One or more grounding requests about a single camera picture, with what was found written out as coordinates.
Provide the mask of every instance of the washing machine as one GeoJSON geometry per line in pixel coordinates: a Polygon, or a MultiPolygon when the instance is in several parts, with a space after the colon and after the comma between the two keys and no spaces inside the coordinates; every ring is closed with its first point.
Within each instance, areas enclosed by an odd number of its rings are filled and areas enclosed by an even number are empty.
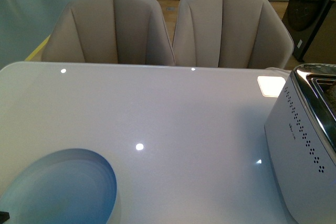
{"type": "MultiPolygon", "coordinates": [[[[333,3],[334,1],[331,0],[289,0],[282,22],[293,38],[295,45],[293,56],[298,61],[303,62],[303,57],[308,49],[310,50],[312,42],[318,48],[320,42],[326,43],[326,40],[330,39],[330,36],[334,36],[335,39],[335,35],[333,35],[335,34],[335,30],[333,30],[332,33],[328,31],[324,31],[323,34],[319,33],[318,41],[314,41],[333,3]]],[[[333,24],[336,23],[334,18],[331,18],[330,22],[333,24]]],[[[315,51],[317,53],[314,52],[314,54],[322,53],[320,49],[315,49],[315,51]]]]}

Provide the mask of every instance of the white object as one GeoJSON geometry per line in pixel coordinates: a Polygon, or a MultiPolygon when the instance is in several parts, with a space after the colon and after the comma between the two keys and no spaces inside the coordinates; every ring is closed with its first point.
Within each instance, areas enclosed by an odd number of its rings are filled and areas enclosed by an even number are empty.
{"type": "Polygon", "coordinates": [[[278,97],[285,85],[285,79],[278,76],[258,76],[260,90],[265,97],[278,97]]]}

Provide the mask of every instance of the gray floor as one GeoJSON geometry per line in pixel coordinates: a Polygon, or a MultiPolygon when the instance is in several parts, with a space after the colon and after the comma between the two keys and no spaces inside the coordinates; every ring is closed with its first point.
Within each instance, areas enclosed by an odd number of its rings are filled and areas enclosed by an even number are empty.
{"type": "Polygon", "coordinates": [[[25,60],[51,33],[70,0],[0,0],[0,69],[25,60]]]}

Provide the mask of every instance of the yellow floor line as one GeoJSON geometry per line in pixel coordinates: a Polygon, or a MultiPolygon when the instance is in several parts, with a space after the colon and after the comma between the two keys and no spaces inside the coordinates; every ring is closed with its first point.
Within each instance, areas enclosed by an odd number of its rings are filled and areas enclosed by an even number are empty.
{"type": "Polygon", "coordinates": [[[33,59],[48,42],[49,37],[50,35],[25,59],[25,61],[30,61],[31,59],[33,59]]]}
{"type": "Polygon", "coordinates": [[[25,59],[25,61],[30,61],[31,59],[33,59],[38,54],[38,52],[40,52],[40,50],[46,45],[49,37],[50,35],[25,59]]]}

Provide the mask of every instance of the chair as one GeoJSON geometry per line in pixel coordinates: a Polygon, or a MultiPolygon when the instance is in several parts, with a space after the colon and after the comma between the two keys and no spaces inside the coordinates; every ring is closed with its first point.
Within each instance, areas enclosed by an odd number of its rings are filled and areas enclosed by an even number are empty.
{"type": "Polygon", "coordinates": [[[293,40],[267,0],[181,0],[176,66],[283,68],[293,40]]]}
{"type": "Polygon", "coordinates": [[[175,65],[156,0],[74,0],[61,13],[42,61],[175,65]]]}

